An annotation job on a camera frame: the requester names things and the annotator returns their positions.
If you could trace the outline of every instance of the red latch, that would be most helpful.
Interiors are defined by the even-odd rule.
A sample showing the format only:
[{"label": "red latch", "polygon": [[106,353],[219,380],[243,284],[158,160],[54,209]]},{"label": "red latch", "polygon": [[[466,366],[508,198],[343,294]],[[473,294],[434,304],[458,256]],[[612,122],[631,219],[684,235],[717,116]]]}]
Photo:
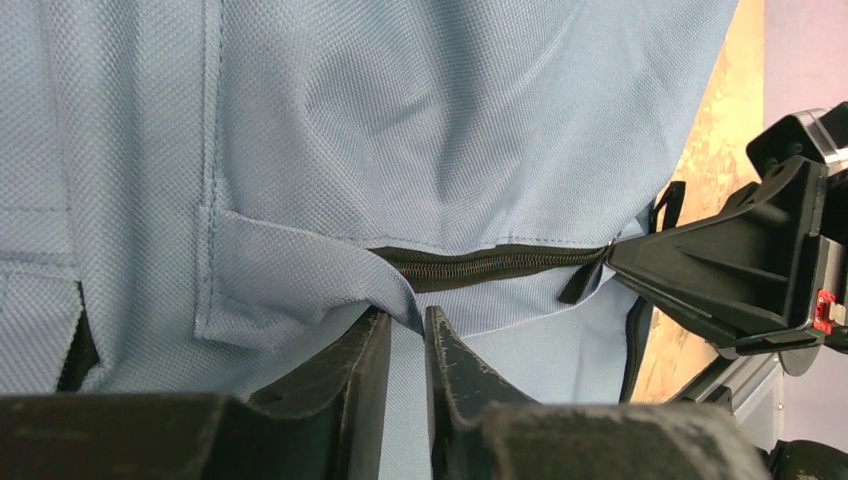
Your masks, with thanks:
[{"label": "red latch", "polygon": [[836,295],[819,290],[816,299],[816,316],[813,318],[813,328],[830,335],[833,331],[833,321],[830,319],[830,306],[836,302]]}]

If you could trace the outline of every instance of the wooden surface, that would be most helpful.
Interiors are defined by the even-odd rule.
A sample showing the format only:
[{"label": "wooden surface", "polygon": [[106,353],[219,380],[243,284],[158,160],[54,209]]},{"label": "wooden surface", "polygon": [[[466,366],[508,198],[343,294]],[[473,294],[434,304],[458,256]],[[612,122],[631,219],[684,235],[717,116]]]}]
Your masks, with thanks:
[{"label": "wooden surface", "polygon": [[[763,128],[764,0],[740,0],[683,156],[680,224],[716,214],[725,199],[757,180],[745,146]],[[634,402],[663,402],[716,357],[703,339],[654,312]]]}]

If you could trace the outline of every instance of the black zipper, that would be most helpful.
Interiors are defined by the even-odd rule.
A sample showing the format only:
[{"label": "black zipper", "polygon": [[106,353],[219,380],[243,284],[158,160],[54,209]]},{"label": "black zipper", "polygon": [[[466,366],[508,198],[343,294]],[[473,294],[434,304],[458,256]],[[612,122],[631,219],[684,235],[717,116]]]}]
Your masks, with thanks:
[{"label": "black zipper", "polygon": [[399,248],[372,250],[394,266],[418,293],[462,288],[533,275],[553,268],[595,265],[607,248],[501,245],[467,255],[442,256]]}]

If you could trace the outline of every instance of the purple wall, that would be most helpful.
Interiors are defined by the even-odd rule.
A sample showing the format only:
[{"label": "purple wall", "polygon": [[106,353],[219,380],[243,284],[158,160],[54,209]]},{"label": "purple wall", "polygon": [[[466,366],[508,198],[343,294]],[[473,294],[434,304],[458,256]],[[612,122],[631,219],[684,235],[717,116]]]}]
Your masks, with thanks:
[{"label": "purple wall", "polygon": [[[765,1],[765,123],[848,100],[848,0]],[[800,378],[786,377],[783,439],[848,452],[848,356],[822,349]]]}]

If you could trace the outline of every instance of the light blue fabric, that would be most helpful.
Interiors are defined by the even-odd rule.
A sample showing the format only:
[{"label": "light blue fabric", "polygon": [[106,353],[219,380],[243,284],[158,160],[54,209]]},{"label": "light blue fabric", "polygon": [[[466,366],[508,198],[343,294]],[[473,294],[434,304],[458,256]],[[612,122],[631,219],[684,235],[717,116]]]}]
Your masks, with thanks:
[{"label": "light blue fabric", "polygon": [[[416,297],[366,248],[605,245],[670,177],[735,4],[0,3],[0,390],[51,391],[80,281],[88,392],[244,397],[367,303],[412,330],[437,303],[529,393],[616,401],[608,272],[577,307],[572,269]],[[390,445],[426,438],[410,334]],[[426,478],[392,448],[385,478]]]}]

